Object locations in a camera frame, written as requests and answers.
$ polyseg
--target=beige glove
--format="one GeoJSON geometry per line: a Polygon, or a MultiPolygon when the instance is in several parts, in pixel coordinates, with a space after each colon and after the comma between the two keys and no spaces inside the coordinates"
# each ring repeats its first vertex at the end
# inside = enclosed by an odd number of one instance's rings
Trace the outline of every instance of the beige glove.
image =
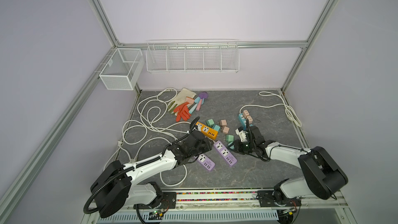
{"type": "Polygon", "coordinates": [[[169,111],[172,114],[177,115],[177,113],[174,113],[173,110],[186,102],[186,97],[194,98],[196,93],[186,89],[182,88],[182,90],[170,101],[169,105],[167,106],[167,111],[169,111]]]}

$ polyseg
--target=white mesh basket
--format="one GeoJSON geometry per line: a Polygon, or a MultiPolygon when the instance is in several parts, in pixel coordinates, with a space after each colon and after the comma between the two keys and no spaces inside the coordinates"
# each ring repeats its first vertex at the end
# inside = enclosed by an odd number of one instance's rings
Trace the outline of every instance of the white mesh basket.
{"type": "Polygon", "coordinates": [[[151,73],[238,72],[238,42],[153,43],[148,46],[147,70],[151,73]]]}
{"type": "Polygon", "coordinates": [[[143,66],[141,49],[117,48],[99,77],[107,89],[134,90],[143,66]]]}

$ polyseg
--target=orange power strip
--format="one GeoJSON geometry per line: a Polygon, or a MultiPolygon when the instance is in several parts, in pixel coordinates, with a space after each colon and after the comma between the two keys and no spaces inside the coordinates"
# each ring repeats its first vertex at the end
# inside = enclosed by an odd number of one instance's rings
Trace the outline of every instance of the orange power strip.
{"type": "Polygon", "coordinates": [[[200,122],[197,122],[196,125],[199,127],[199,130],[208,138],[212,140],[216,140],[218,132],[207,125],[204,125],[200,122]]]}

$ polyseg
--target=robotic arm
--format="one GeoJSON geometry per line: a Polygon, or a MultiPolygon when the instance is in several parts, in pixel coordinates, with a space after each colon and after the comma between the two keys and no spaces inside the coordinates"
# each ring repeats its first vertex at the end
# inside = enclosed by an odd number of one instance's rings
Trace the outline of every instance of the robotic arm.
{"type": "MultiPolygon", "coordinates": [[[[163,197],[160,187],[155,182],[137,184],[159,172],[187,164],[192,157],[212,150],[213,141],[195,129],[198,119],[191,123],[189,134],[166,146],[162,153],[136,163],[122,165],[118,160],[110,163],[91,186],[92,196],[84,206],[84,213],[99,211],[100,216],[106,218],[123,206],[159,206],[163,197]],[[97,207],[89,209],[94,199],[97,207]]],[[[305,149],[286,146],[273,140],[265,141],[255,126],[247,127],[246,130],[236,130],[240,140],[229,145],[231,151],[251,155],[264,162],[281,160],[303,171],[303,177],[283,180],[274,187],[271,200],[277,205],[285,206],[292,198],[306,195],[316,195],[326,200],[347,184],[347,176],[322,147],[305,149]]]]}

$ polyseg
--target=gray table surface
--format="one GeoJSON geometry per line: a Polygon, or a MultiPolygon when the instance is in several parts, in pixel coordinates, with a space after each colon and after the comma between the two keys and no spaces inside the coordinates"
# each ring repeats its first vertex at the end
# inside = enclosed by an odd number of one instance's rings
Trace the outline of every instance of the gray table surface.
{"type": "MultiPolygon", "coordinates": [[[[207,119],[213,119],[218,122],[220,119],[226,119],[227,126],[230,127],[229,134],[233,134],[234,138],[238,136],[235,134],[240,124],[238,120],[239,109],[243,105],[263,105],[270,106],[281,103],[281,99],[276,96],[262,97],[258,95],[259,91],[208,91],[209,97],[205,100],[204,105],[199,112],[194,111],[190,120],[196,116],[200,116],[200,122],[205,123],[207,119]]],[[[143,91],[139,101],[150,96],[157,95],[157,91],[143,91]]],[[[160,99],[168,100],[175,92],[165,92],[160,99]]],[[[165,104],[160,102],[150,102],[144,109],[146,117],[147,111],[150,107],[158,106],[164,111],[165,104]]],[[[271,139],[282,144],[301,147],[300,141],[294,130],[292,122],[289,121],[285,115],[285,107],[276,106],[272,108],[260,107],[246,107],[254,120],[254,125],[259,128],[261,134],[266,140],[271,139]]],[[[152,119],[158,113],[157,109],[152,109],[149,113],[149,118],[152,119]]],[[[137,111],[134,112],[132,119],[140,121],[140,116],[137,111]]],[[[173,114],[166,113],[165,116],[158,122],[154,123],[156,127],[168,127],[176,122],[176,117],[173,114]]],[[[186,131],[189,124],[179,124],[173,129],[186,131]]],[[[181,137],[182,133],[172,132],[176,137],[181,137]]],[[[145,135],[143,127],[135,127],[130,129],[126,134],[126,140],[129,143],[139,141],[145,135]]],[[[141,144],[150,138],[165,137],[169,141],[173,141],[172,137],[158,132],[148,131],[147,137],[136,145],[124,144],[123,147],[127,149],[131,157],[134,157],[141,144]]],[[[226,144],[226,135],[222,132],[218,133],[217,140],[221,140],[226,144]]],[[[162,152],[164,146],[167,144],[165,140],[156,139],[148,142],[140,151],[138,160],[156,155],[162,152]]],[[[301,177],[301,169],[290,164],[272,160],[270,162],[263,162],[259,159],[249,155],[241,155],[234,153],[237,163],[233,167],[229,167],[226,161],[215,150],[207,152],[206,155],[215,163],[212,171],[207,171],[199,162],[187,164],[188,175],[184,182],[173,188],[264,188],[273,187],[281,180],[287,178],[301,177]]],[[[125,152],[121,151],[119,160],[122,163],[128,162],[128,157],[125,152]]],[[[162,173],[162,178],[167,184],[175,184],[179,182],[185,175],[183,166],[179,166],[173,170],[162,173]]],[[[164,186],[160,181],[159,174],[142,181],[140,184],[145,184],[150,181],[155,181],[162,189],[170,189],[164,186]]]]}

